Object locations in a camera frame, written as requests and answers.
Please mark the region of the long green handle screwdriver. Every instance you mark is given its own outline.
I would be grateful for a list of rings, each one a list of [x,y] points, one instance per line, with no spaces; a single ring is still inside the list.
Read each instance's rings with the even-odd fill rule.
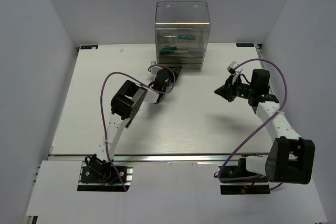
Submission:
[[[161,55],[170,54],[170,53],[183,53],[183,52],[190,52],[192,48],[184,48],[184,47],[177,47],[177,46],[166,46],[160,49],[159,53]]]

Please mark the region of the short green handle screwdriver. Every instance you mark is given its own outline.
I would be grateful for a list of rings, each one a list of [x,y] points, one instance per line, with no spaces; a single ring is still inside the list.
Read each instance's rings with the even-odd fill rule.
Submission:
[[[188,41],[196,40],[196,36],[192,34],[191,35],[161,35],[161,37],[174,38],[178,40],[188,40]]]

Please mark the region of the clear plastic drawer cabinet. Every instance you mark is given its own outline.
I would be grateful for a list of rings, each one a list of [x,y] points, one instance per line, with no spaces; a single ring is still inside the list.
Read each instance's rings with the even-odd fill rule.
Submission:
[[[154,27],[158,64],[201,71],[211,32],[206,1],[158,1]]]

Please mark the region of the silver wrench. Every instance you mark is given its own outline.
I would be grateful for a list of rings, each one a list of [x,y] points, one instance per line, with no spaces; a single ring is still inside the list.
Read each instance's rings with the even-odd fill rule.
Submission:
[[[201,66],[201,63],[193,63],[193,62],[163,62],[163,63],[159,63],[160,65],[164,65],[164,66],[186,66],[188,68],[196,68]]]

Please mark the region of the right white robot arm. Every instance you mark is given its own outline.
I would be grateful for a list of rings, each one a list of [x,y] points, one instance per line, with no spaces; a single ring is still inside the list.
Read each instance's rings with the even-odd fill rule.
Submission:
[[[221,166],[218,179],[229,183],[264,177],[273,183],[310,183],[315,145],[312,140],[303,139],[282,114],[279,100],[269,92],[269,71],[253,70],[251,81],[247,83],[242,83],[242,77],[240,71],[230,70],[230,76],[215,94],[228,102],[235,98],[246,99],[262,120],[260,128],[266,128],[272,147],[267,156],[243,156],[233,172],[225,171],[225,166]]]

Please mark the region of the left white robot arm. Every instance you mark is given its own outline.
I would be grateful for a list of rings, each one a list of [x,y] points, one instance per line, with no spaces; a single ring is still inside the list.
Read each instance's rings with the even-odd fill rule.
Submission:
[[[99,150],[85,158],[86,165],[93,176],[101,182],[110,178],[116,146],[124,129],[128,128],[143,102],[159,104],[170,93],[182,70],[181,66],[167,67],[154,61],[148,71],[155,75],[154,81],[146,85],[136,78],[122,72],[112,72],[105,78],[100,91],[100,112],[103,124],[103,140]],[[103,93],[108,79],[115,74],[128,77],[111,99],[110,121],[107,123],[103,110]]]

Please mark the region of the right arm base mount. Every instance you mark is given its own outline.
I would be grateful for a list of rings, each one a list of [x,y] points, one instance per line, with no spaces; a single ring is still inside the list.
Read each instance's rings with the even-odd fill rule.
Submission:
[[[270,186],[265,176],[246,169],[248,154],[234,155],[220,174],[221,195],[269,195]]]

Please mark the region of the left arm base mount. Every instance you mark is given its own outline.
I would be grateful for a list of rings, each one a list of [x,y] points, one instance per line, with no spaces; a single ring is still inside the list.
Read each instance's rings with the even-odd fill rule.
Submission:
[[[77,191],[126,192],[132,180],[132,167],[101,161],[96,155],[85,157]]]

